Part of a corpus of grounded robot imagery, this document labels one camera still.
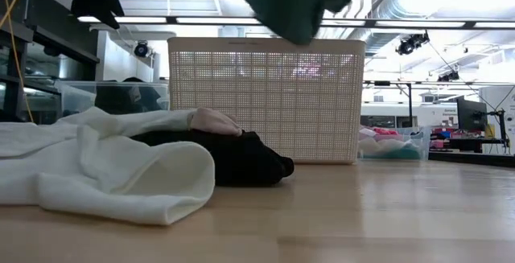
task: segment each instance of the clear plastic bin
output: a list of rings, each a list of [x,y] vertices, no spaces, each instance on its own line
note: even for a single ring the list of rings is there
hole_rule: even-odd
[[[59,81],[62,116],[96,106],[111,114],[144,113],[170,108],[168,84]]]
[[[398,134],[360,135],[358,158],[427,160],[431,128],[392,129]]]

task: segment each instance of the yellow cable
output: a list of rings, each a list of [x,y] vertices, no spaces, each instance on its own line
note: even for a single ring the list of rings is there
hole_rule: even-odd
[[[29,113],[29,117],[31,118],[31,122],[34,123],[34,118],[32,117],[31,107],[29,106],[29,101],[28,101],[27,95],[25,93],[25,85],[23,83],[22,69],[21,69],[21,66],[20,66],[20,63],[19,63],[18,51],[16,50],[16,41],[14,39],[13,23],[12,23],[12,20],[10,18],[10,12],[14,8],[14,4],[16,2],[17,2],[17,0],[13,0],[13,2],[11,4],[9,4],[9,0],[6,0],[7,12],[4,15],[4,17],[2,18],[2,21],[0,22],[0,28],[2,27],[3,23],[7,19],[7,21],[9,22],[10,41],[13,44],[14,61],[16,62],[16,70],[18,71],[18,76],[19,76],[19,84],[20,84],[20,87],[22,88],[22,91],[23,91],[23,99],[25,100],[25,105],[27,106],[27,112]]]

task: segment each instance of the laundry basket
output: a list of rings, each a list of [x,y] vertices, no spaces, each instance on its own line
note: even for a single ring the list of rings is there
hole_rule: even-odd
[[[365,43],[171,38],[168,49],[172,109],[231,114],[296,162],[356,160]]]

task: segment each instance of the wooden surface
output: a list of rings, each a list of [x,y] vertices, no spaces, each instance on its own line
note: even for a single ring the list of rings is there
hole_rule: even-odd
[[[515,172],[428,162],[298,166],[217,188],[167,228],[0,208],[0,262],[514,262]]]

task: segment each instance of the white cloth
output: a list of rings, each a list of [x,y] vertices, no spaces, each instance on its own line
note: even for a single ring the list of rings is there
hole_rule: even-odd
[[[171,224],[211,197],[212,157],[192,142],[149,147],[129,137],[186,130],[194,111],[91,108],[48,126],[0,123],[0,204]]]

